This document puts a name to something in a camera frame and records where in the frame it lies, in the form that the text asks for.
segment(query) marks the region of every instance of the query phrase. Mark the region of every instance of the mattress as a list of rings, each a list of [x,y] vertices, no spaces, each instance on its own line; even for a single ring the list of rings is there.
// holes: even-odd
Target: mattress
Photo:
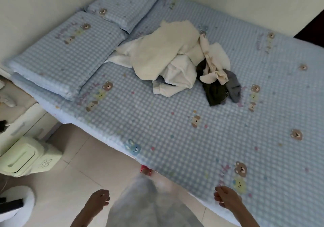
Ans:
[[[127,41],[162,20],[190,20],[221,44],[243,87],[239,103],[210,107],[199,82],[171,98],[154,95],[151,82],[113,63],[75,102],[18,74],[12,80],[60,122],[132,156],[230,222],[238,224],[214,201],[216,185],[235,189],[261,226],[322,226],[324,49],[188,0],[158,0]]]

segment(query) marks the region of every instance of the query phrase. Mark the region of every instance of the person's foot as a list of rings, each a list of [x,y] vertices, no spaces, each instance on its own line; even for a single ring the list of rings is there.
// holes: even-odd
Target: person's foot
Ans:
[[[147,166],[145,165],[141,165],[141,173],[147,175],[147,176],[151,176],[152,174],[152,169],[149,169]]]

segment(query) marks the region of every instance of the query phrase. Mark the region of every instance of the tiled floor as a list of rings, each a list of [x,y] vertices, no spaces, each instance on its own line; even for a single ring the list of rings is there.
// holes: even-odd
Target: tiled floor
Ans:
[[[72,124],[62,125],[48,142],[63,151],[55,167],[49,172],[11,179],[8,184],[29,185],[36,194],[35,208],[25,227],[70,226],[91,193],[100,188],[110,191],[111,201],[89,226],[104,227],[110,206],[139,172],[140,164]],[[236,226],[165,177],[154,173],[152,178],[177,195],[205,227]]]

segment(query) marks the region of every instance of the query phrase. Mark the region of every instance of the slipper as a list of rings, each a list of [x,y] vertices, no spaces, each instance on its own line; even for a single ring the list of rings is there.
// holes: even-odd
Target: slipper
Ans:
[[[140,172],[142,172],[144,169],[149,169],[147,166],[144,166],[144,165],[141,165],[141,170]],[[150,173],[149,173],[149,176],[151,176],[152,174],[152,169],[149,169],[150,170]]]

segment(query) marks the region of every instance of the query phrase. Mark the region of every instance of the blue checkered pillow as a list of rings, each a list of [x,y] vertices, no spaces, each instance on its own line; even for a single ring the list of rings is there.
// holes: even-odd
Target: blue checkered pillow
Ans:
[[[97,0],[90,4],[87,12],[100,15],[115,22],[128,33],[148,13],[157,0]]]
[[[73,101],[84,83],[126,38],[116,24],[77,12],[8,65],[38,86]]]

